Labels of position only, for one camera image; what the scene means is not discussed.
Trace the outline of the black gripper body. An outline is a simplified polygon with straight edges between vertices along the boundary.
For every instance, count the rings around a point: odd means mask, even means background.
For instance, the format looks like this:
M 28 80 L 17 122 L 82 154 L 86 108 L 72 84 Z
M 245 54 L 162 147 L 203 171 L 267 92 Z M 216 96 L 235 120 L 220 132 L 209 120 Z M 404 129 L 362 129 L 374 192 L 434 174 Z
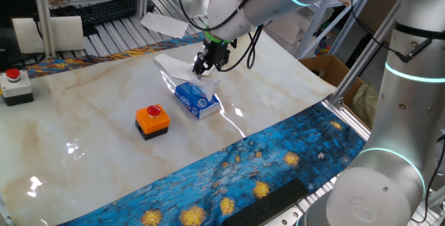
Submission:
M 217 70 L 228 63 L 230 55 L 228 44 L 204 40 L 203 45 L 204 50 L 197 53 L 197 58 L 200 58 L 203 63 L 215 66 Z

